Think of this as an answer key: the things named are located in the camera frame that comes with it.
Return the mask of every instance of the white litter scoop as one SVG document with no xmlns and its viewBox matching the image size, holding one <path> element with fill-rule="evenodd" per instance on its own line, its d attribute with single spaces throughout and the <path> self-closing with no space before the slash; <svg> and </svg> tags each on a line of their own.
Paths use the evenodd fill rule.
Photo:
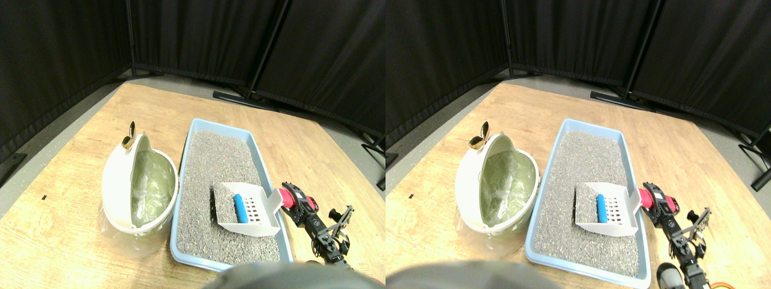
<svg viewBox="0 0 771 289">
<path fill-rule="evenodd" d="M 231 192 L 241 196 L 242 208 L 239 208 L 238 197 L 234 200 L 236 220 L 238 223 L 217 223 L 225 230 L 252 237 L 274 236 L 281 229 L 276 220 L 276 211 L 281 208 L 283 199 L 279 192 L 274 191 L 270 197 L 265 195 L 262 187 L 250 183 L 222 183 Z"/>
<path fill-rule="evenodd" d="M 579 222 L 578 201 L 576 207 L 576 225 L 587 231 L 603 234 L 613 237 L 632 236 L 637 233 L 637 221 L 635 213 L 640 209 L 640 194 L 635 192 L 631 196 L 627 187 L 619 186 L 613 183 L 585 183 L 597 196 L 598 218 L 596 223 Z M 605 222 L 603 221 L 603 209 L 605 212 Z"/>
</svg>

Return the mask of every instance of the white container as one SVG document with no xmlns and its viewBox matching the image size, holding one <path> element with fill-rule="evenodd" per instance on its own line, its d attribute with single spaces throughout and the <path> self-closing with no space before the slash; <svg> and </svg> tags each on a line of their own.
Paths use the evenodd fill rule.
<svg viewBox="0 0 771 289">
<path fill-rule="evenodd" d="M 247 223 L 217 223 L 225 230 L 233 233 L 244 234 L 252 237 L 275 236 L 281 227 L 276 219 L 276 212 L 281 209 L 281 192 L 273 189 L 270 197 L 265 196 L 265 190 L 261 186 L 250 183 L 222 183 L 228 190 L 241 195 L 246 208 Z"/>
<path fill-rule="evenodd" d="M 133 135 L 133 123 L 130 135 Z M 128 149 L 117 145 L 109 155 L 102 175 L 102 205 L 99 206 L 97 227 L 105 243 L 116 253 L 130 258 L 141 258 L 157 251 L 171 232 L 171 211 L 179 190 L 179 177 L 174 162 L 165 153 L 150 147 L 144 133 L 133 137 Z M 131 216 L 131 190 L 136 155 L 152 150 L 168 162 L 161 166 L 173 168 L 173 193 L 166 209 L 154 220 L 136 226 Z"/>
<path fill-rule="evenodd" d="M 526 161 L 519 163 L 533 170 L 533 187 L 526 190 L 530 192 L 530 196 L 515 215 L 491 227 L 483 222 L 480 207 L 483 169 L 491 156 L 509 151 L 516 152 L 514 156 L 526 157 Z M 469 149 L 458 166 L 455 179 L 455 198 L 458 206 L 455 225 L 461 241 L 489 257 L 503 257 L 521 247 L 527 235 L 538 183 L 538 165 L 533 157 L 515 148 L 511 139 L 503 132 L 491 136 L 481 149 Z"/>
<path fill-rule="evenodd" d="M 586 183 L 595 193 L 605 197 L 607 223 L 581 223 L 576 225 L 592 233 L 612 237 L 634 236 L 637 233 L 635 214 L 640 209 L 640 194 L 629 193 L 627 187 L 614 183 Z"/>
</svg>

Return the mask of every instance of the black curtain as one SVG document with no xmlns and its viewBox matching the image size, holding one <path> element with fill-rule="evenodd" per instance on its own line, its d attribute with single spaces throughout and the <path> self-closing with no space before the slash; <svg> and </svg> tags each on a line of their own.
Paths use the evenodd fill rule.
<svg viewBox="0 0 771 289">
<path fill-rule="evenodd" d="M 249 86 L 278 0 L 133 0 L 136 67 Z"/>
<path fill-rule="evenodd" d="M 0 162 L 130 67 L 126 3 L 0 2 Z"/>
<path fill-rule="evenodd" d="M 633 93 L 751 136 L 771 122 L 771 2 L 668 0 Z"/>
<path fill-rule="evenodd" d="M 516 69 L 626 86 L 655 1 L 506 0 Z"/>
<path fill-rule="evenodd" d="M 388 1 L 386 11 L 387 148 L 508 65 L 498 0 Z"/>
<path fill-rule="evenodd" d="M 257 93 L 382 135 L 383 3 L 293 1 Z"/>
</svg>

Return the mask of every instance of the table surface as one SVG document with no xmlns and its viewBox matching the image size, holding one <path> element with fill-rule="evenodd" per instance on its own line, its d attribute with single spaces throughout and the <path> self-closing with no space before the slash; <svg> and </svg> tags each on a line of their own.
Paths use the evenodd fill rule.
<svg viewBox="0 0 771 289">
<path fill-rule="evenodd" d="M 104 163 L 132 121 L 177 167 L 193 118 L 247 129 L 274 187 L 290 181 L 313 196 L 327 225 L 332 208 L 353 205 L 346 260 L 384 280 L 385 202 L 316 123 L 281 113 L 123 84 L 64 146 L 0 220 L 0 287 L 201 287 L 216 273 L 177 263 L 168 245 L 143 260 L 114 254 L 96 228 Z M 318 260 L 303 229 L 290 220 L 295 261 Z"/>
<path fill-rule="evenodd" d="M 771 287 L 771 220 L 694 123 L 507 84 L 498 85 L 387 196 L 385 235 L 400 242 L 389 248 L 386 273 L 431 262 L 483 259 L 460 244 L 453 228 L 455 175 L 469 139 L 489 121 L 490 132 L 503 130 L 518 149 L 535 158 L 543 176 L 566 118 L 622 131 L 638 186 L 652 182 L 675 197 L 682 208 L 676 217 L 682 226 L 690 224 L 685 218 L 689 210 L 712 209 L 704 231 L 706 256 L 699 260 L 711 282 L 736 288 Z M 669 257 L 665 235 L 647 217 L 645 229 L 653 280 L 660 263 L 677 264 L 677 260 Z M 505 260 L 535 266 L 564 287 L 616 286 L 533 264 L 523 247 Z"/>
</svg>

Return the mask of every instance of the plastic bag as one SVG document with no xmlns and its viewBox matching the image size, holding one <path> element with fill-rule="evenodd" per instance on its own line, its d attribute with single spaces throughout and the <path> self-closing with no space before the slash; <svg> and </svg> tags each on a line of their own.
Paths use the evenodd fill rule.
<svg viewBox="0 0 771 289">
<path fill-rule="evenodd" d="M 173 167 L 152 150 L 136 153 L 131 180 L 131 222 L 136 227 L 158 218 L 174 192 Z"/>
<path fill-rule="evenodd" d="M 171 235 L 171 217 L 158 224 L 157 227 L 141 234 L 127 234 L 113 227 L 104 214 L 102 204 L 99 204 L 99 216 L 96 226 L 104 239 L 105 244 L 116 253 L 124 257 L 139 259 L 155 253 Z"/>
<path fill-rule="evenodd" d="M 522 153 L 506 151 L 487 158 L 480 176 L 480 212 L 487 226 L 514 217 L 535 186 L 535 168 Z"/>
<path fill-rule="evenodd" d="M 460 217 L 460 211 L 455 208 L 455 231 L 460 243 L 472 247 L 486 258 L 502 258 L 522 247 L 527 237 L 527 226 L 530 225 L 532 207 L 525 212 L 525 217 L 514 222 L 500 232 L 484 234 L 472 230 Z"/>
</svg>

